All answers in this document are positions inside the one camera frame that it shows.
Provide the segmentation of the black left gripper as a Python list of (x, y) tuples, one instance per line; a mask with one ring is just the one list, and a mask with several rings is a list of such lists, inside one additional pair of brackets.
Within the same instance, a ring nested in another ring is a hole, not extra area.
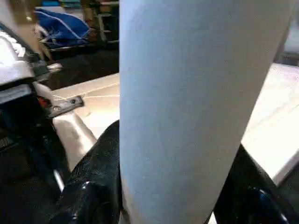
[(54, 192), (63, 191), (71, 173), (54, 119), (83, 105), (81, 96), (55, 104), (35, 91), (0, 93), (1, 129), (25, 148), (33, 163), (45, 164), (45, 180)]

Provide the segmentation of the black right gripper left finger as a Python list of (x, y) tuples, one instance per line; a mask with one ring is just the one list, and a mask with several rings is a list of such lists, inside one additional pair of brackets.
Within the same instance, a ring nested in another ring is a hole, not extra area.
[(122, 209), (117, 120), (73, 169), (51, 224), (117, 224)]

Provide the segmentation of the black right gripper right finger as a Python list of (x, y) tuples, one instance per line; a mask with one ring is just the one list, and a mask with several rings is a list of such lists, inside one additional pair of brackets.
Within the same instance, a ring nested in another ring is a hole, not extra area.
[(297, 224), (299, 215), (240, 145), (213, 210), (219, 224)]

